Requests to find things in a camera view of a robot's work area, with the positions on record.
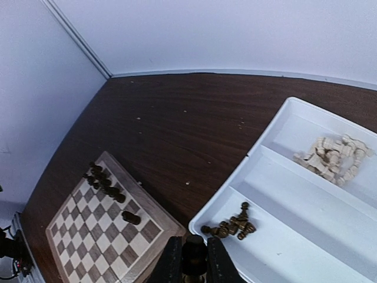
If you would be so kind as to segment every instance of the dark wood tabletop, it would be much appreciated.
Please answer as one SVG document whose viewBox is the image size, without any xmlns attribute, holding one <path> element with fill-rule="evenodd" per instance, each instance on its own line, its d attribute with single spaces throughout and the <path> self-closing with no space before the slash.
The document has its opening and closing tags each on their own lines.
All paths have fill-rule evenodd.
<svg viewBox="0 0 377 283">
<path fill-rule="evenodd" d="M 377 132 L 377 92 L 362 88 L 218 74 L 107 81 L 54 154 L 21 217 L 46 282 L 59 282 L 59 275 L 45 229 L 103 151 L 187 227 L 291 96 Z"/>
</svg>

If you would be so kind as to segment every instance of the chess rook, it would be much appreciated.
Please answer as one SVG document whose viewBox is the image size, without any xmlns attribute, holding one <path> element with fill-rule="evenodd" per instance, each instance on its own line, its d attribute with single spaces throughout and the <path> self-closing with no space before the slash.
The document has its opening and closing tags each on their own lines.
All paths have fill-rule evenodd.
<svg viewBox="0 0 377 283">
<path fill-rule="evenodd" d="M 139 225 L 141 222 L 141 218 L 129 211 L 124 211 L 122 213 L 123 220 L 129 222 L 133 225 Z"/>
</svg>

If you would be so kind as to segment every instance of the baseboard trim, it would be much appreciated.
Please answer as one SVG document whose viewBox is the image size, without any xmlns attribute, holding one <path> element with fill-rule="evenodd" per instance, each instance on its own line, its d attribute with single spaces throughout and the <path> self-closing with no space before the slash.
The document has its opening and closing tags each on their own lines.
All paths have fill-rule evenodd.
<svg viewBox="0 0 377 283">
<path fill-rule="evenodd" d="M 343 84 L 343 85 L 349 85 L 352 87 L 360 87 L 360 88 L 366 88 L 368 90 L 377 91 L 376 84 L 363 83 L 361 81 L 326 77 L 322 75 L 290 73 L 290 72 L 283 72 L 283 71 L 262 71 L 262 70 L 243 70 L 243 69 L 186 69 L 186 70 L 145 71 L 145 72 L 136 72 L 136 73 L 114 74 L 112 78 L 135 77 L 135 76 L 140 76 L 140 75 L 166 75 L 166 74 L 191 74 L 191 73 L 265 75 L 269 77 L 304 78 L 306 80 L 324 81 L 327 83 Z"/>
<path fill-rule="evenodd" d="M 58 23 L 67 32 L 67 34 L 77 44 L 78 48 L 80 48 L 80 50 L 87 56 L 87 58 L 93 63 L 96 69 L 106 78 L 106 80 L 111 78 L 113 74 L 100 60 L 96 53 L 90 48 L 90 46 L 83 39 L 80 33 L 74 28 L 73 24 L 70 23 L 68 18 L 59 9 L 58 5 L 54 2 L 54 0 L 41 0 L 41 2 L 46 6 L 47 10 L 49 10 L 52 16 L 58 21 Z"/>
</svg>

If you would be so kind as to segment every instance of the pile of chess pieces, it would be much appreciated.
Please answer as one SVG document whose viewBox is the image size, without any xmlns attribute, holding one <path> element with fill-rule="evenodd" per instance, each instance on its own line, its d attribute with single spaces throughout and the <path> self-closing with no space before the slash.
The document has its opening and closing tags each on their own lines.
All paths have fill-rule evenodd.
<svg viewBox="0 0 377 283">
<path fill-rule="evenodd" d="M 344 134 L 341 140 L 319 137 L 308 153 L 303 156 L 295 153 L 293 160 L 311 172 L 342 187 L 356 177 L 363 159 L 366 156 L 371 157 L 373 154 L 373 150 L 368 148 L 365 143 Z M 341 170 L 347 157 L 353 158 L 353 163 L 348 169 Z"/>
<path fill-rule="evenodd" d="M 102 190 L 105 195 L 114 198 L 117 202 L 124 203 L 125 196 L 120 193 L 119 188 L 111 186 L 111 180 L 106 176 L 106 173 L 102 171 L 103 168 L 96 165 L 94 162 L 89 163 L 89 166 L 91 175 L 84 174 L 83 176 L 88 184 L 95 190 Z"/>
<path fill-rule="evenodd" d="M 247 210 L 249 209 L 249 204 L 243 202 L 241 205 L 241 213 L 238 217 L 232 216 L 229 222 L 221 221 L 219 227 L 211 228 L 209 226 L 202 226 L 201 231 L 205 234 L 211 234 L 213 237 L 218 237 L 220 239 L 226 238 L 229 235 L 235 235 L 238 231 L 239 234 L 237 238 L 243 240 L 250 233 L 256 231 L 255 226 L 249 222 L 249 216 Z"/>
<path fill-rule="evenodd" d="M 99 165 L 96 165 L 94 162 L 89 163 L 91 175 L 85 173 L 83 175 L 84 179 L 87 180 L 88 184 L 93 187 L 95 190 L 102 190 L 105 195 L 113 198 L 119 203 L 125 202 L 125 195 L 120 193 L 119 188 L 112 187 L 112 182 L 103 172 L 103 168 Z M 122 212 L 123 220 L 129 222 L 133 225 L 139 225 L 141 218 L 132 212 L 124 211 Z"/>
</svg>

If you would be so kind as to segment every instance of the wooden chessboard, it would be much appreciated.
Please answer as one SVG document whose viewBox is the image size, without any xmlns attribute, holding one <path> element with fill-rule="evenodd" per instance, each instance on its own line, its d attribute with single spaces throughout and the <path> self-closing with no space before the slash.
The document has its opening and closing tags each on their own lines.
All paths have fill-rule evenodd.
<svg viewBox="0 0 377 283">
<path fill-rule="evenodd" d="M 107 152 L 96 161 L 126 196 L 120 204 L 82 179 L 46 234 L 65 283 L 143 282 L 171 236 L 186 230 Z M 128 210 L 139 225 L 122 219 Z"/>
</svg>

